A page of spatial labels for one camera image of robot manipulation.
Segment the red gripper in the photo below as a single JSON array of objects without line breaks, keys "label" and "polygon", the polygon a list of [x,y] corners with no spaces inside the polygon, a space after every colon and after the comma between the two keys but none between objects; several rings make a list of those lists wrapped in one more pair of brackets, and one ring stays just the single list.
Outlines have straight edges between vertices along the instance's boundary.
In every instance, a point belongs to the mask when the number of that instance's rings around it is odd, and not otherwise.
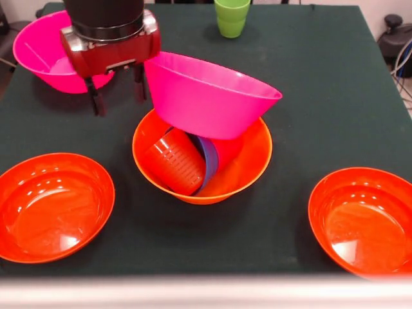
[{"label": "red gripper", "polygon": [[160,29],[149,10],[143,10],[138,20],[142,26],[137,30],[133,30],[131,24],[109,27],[111,33],[122,35],[119,39],[92,39],[80,33],[74,24],[60,30],[62,47],[75,71],[84,79],[95,116],[104,117],[106,109],[91,78],[94,75],[133,67],[136,101],[141,104],[147,99],[143,63],[159,54]]}]

